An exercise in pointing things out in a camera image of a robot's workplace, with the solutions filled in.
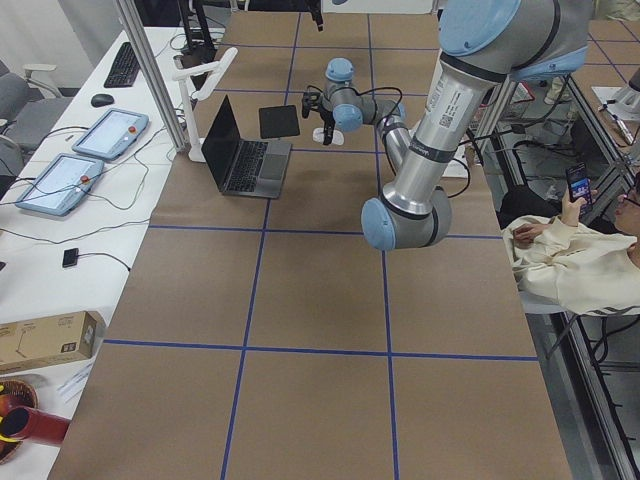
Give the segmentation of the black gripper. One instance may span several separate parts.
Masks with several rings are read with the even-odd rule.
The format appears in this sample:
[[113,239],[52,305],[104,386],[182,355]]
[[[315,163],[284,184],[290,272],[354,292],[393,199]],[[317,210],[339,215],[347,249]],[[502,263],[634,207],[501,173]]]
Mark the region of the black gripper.
[[[322,1],[321,0],[308,0],[308,9],[312,16],[313,21],[316,24],[317,30],[322,32],[324,29],[324,21],[322,16]],[[319,114],[323,120],[323,139],[322,144],[328,146],[332,143],[335,129],[335,119],[332,110],[327,110],[324,107],[319,108]]]

